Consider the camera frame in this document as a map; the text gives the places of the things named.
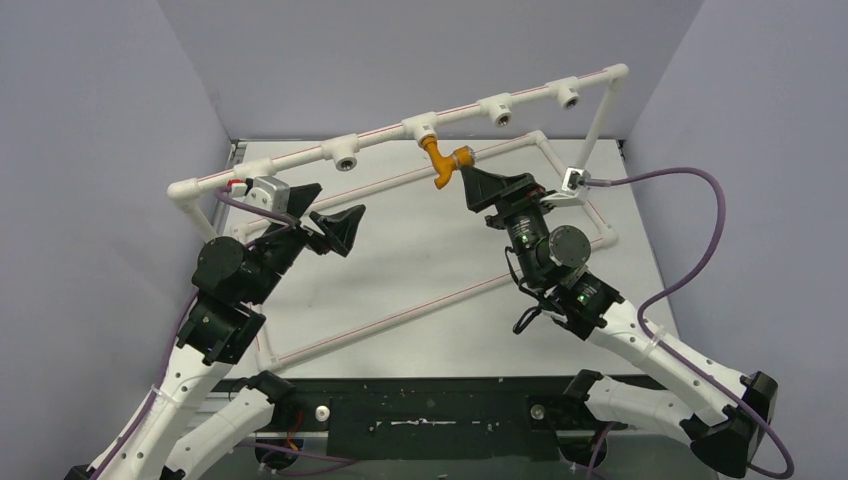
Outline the yellow plastic water faucet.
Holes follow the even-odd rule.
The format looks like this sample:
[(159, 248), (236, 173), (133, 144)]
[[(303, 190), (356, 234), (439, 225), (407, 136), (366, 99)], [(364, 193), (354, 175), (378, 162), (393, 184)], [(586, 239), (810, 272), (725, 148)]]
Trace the yellow plastic water faucet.
[(453, 173), (463, 167), (473, 166), (476, 155), (468, 146), (454, 150), (450, 155), (443, 155), (438, 147), (438, 140), (434, 135), (423, 137), (419, 141), (420, 147), (427, 154), (431, 165), (437, 174), (434, 185), (438, 190), (443, 189), (450, 182)]

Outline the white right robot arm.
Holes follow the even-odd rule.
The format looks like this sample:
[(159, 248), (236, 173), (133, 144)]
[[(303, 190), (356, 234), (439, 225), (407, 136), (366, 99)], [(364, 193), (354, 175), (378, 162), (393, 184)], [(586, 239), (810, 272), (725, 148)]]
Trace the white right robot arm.
[(687, 445), (706, 466), (743, 478), (769, 431), (777, 383), (745, 374), (701, 354), (646, 318), (587, 266), (591, 244), (578, 228), (550, 229), (550, 194), (530, 174), (503, 176), (475, 167), (461, 171), (469, 210), (509, 236), (512, 281), (535, 299), (514, 325), (521, 333), (540, 315), (579, 339), (614, 353), (658, 383), (651, 390), (583, 370), (566, 388), (565, 419), (625, 424)]

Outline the white PVC pipe frame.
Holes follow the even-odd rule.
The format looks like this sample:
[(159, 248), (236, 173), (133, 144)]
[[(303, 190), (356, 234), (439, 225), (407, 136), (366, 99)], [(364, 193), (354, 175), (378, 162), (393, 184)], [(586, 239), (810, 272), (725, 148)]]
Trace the white PVC pipe frame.
[(251, 350), (260, 369), (307, 379), (556, 376), (586, 362), (625, 370), (624, 361), (550, 323), (513, 334), (511, 319), (529, 300), (511, 281), (506, 239), (466, 210), (457, 182), (435, 187), (436, 171), (419, 142), (494, 106), (568, 103), (601, 86), (584, 140), (551, 140), (537, 130), (472, 147), (482, 164), (509, 173), (527, 168), (545, 186), (560, 185), (569, 164), (619, 173), (623, 163), (600, 129), (628, 72), (616, 64), (311, 146), (274, 142), (256, 159), (174, 182), (167, 194), (206, 240), (217, 227), (201, 214), (200, 199), (236, 179), (324, 181), (328, 194), (312, 206), (319, 213), (366, 206), (347, 260), (309, 261), (303, 285), (288, 285), (264, 303), (267, 322)]

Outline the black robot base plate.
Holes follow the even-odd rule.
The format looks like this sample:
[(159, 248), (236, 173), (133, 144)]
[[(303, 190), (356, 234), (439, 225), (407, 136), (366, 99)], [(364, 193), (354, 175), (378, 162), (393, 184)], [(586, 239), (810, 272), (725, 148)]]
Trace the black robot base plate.
[(553, 461), (563, 437), (603, 429), (566, 396), (569, 376), (295, 379), (260, 438), (315, 439), (359, 461)]

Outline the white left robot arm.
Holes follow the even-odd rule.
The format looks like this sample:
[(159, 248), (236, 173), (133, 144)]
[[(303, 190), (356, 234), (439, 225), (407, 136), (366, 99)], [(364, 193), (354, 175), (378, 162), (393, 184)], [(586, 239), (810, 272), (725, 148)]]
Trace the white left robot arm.
[(257, 311), (303, 250), (347, 256), (366, 212), (354, 205), (331, 215), (310, 211), (318, 183), (290, 187), (232, 181), (218, 200), (270, 225), (243, 243), (216, 236), (202, 247), (192, 276), (196, 290), (178, 320), (157, 381), (110, 447), (69, 479), (197, 479), (242, 439), (295, 419), (295, 388), (264, 370), (247, 379), (227, 406), (190, 433), (184, 430), (208, 394), (241, 360), (266, 318)]

